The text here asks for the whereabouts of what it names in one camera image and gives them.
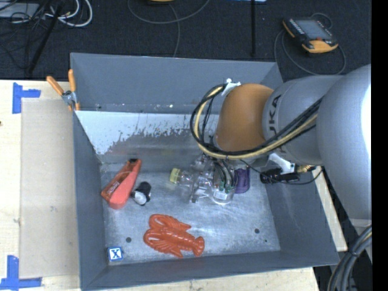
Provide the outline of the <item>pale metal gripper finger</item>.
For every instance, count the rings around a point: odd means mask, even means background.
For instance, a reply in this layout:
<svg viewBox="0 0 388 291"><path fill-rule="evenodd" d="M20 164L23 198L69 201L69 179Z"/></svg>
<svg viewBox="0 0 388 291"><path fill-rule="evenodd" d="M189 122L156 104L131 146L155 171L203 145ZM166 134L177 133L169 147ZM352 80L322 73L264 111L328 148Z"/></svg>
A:
<svg viewBox="0 0 388 291"><path fill-rule="evenodd" d="M201 189L195 190L190 195L190 202L191 203L197 203L201 198L206 198L206 197L208 197L208 192L207 191L201 190Z"/></svg>
<svg viewBox="0 0 388 291"><path fill-rule="evenodd" d="M210 187L210 180L207 177L199 176L193 184L193 190L206 191Z"/></svg>

